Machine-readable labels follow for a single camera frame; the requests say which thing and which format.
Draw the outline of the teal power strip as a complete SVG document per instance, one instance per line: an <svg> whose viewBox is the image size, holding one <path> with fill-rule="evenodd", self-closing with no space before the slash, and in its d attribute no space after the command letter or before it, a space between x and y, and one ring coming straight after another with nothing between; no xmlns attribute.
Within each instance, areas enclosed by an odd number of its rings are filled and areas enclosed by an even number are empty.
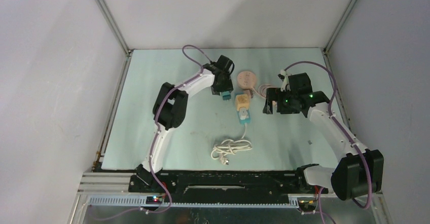
<svg viewBox="0 0 430 224"><path fill-rule="evenodd" d="M248 124L250 122L249 109L246 110L245 108L242 108L240 111L237 111L237 115L238 115L240 124Z"/></svg>

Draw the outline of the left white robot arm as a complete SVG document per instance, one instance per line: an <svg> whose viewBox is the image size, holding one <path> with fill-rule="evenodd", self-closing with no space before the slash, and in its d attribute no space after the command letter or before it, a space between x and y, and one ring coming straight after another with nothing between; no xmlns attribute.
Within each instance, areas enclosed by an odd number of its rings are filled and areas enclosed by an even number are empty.
<svg viewBox="0 0 430 224"><path fill-rule="evenodd" d="M172 133L185 119L188 99L206 88L211 88L212 94L221 96L223 100L231 99L231 74L234 68L233 61L221 55L217 61L201 66L189 79L176 85L166 82L161 86L153 107L154 138L147 156L136 169L141 186L148 192L159 188L160 177L156 173L163 168Z"/></svg>

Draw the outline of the beige cube adapter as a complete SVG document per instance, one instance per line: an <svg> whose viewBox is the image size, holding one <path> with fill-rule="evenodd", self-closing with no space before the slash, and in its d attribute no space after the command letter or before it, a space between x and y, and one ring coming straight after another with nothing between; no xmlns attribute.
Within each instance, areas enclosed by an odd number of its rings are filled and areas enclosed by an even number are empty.
<svg viewBox="0 0 430 224"><path fill-rule="evenodd" d="M248 110L249 106L250 98L247 94L237 94L235 96L235 107L237 111L240 111L242 108Z"/></svg>

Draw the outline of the pink round power strip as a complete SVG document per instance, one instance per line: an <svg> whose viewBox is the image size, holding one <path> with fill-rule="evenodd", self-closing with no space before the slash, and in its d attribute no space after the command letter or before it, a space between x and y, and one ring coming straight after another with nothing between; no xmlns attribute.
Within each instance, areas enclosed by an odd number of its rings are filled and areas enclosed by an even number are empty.
<svg viewBox="0 0 430 224"><path fill-rule="evenodd" d="M242 71L237 75L237 83L243 90L253 89L257 83L257 77L251 71Z"/></svg>

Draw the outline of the pink brown plug adapter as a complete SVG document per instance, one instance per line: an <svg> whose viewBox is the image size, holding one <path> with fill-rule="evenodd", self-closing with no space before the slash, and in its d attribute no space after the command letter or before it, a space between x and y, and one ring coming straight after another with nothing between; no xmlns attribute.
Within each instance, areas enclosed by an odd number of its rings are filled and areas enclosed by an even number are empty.
<svg viewBox="0 0 430 224"><path fill-rule="evenodd" d="M252 89L245 89L243 90L243 93L246 94L249 97L249 99L253 99L254 97L254 93Z"/></svg>

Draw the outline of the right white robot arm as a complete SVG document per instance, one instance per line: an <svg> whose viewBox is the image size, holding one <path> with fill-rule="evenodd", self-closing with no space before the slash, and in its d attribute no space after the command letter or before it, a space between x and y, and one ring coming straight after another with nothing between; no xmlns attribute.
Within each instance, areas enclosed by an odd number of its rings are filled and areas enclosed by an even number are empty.
<svg viewBox="0 0 430 224"><path fill-rule="evenodd" d="M281 72L278 77L282 86L266 90L263 113L302 114L323 135L338 162L336 168L319 164L299 167L301 175L295 178L297 190L307 193L316 185L332 190L343 201L380 191L382 153L370 150L337 119L329 98L324 92L313 90L308 74Z"/></svg>

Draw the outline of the teal plug adapter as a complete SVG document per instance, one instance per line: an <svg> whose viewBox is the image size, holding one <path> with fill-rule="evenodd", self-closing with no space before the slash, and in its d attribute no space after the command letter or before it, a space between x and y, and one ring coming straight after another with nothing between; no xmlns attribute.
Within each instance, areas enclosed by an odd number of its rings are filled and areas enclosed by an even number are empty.
<svg viewBox="0 0 430 224"><path fill-rule="evenodd" d="M229 91L221 92L220 93L223 100L230 100L231 99L231 93Z"/></svg>

